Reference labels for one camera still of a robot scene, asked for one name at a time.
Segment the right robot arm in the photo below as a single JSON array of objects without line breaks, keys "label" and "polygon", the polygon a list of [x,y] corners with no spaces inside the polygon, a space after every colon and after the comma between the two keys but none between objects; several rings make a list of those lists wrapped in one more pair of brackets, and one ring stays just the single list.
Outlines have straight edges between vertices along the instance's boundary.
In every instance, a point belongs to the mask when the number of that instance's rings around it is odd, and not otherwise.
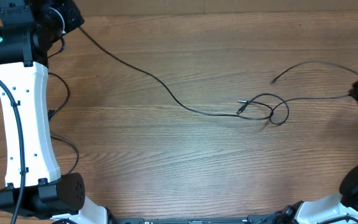
[{"label": "right robot arm", "polygon": [[299,201],[261,223],[358,223],[358,165],[342,180],[339,192],[312,202]]}]

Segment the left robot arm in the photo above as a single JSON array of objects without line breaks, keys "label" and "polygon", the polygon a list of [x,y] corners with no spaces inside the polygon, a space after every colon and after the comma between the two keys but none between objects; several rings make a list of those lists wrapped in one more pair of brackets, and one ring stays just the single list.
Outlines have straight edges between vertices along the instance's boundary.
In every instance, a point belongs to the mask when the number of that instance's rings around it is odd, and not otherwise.
[{"label": "left robot arm", "polygon": [[0,0],[0,99],[7,143],[0,210],[55,223],[112,223],[82,176],[62,174],[47,109],[48,51],[84,20],[73,1]]}]

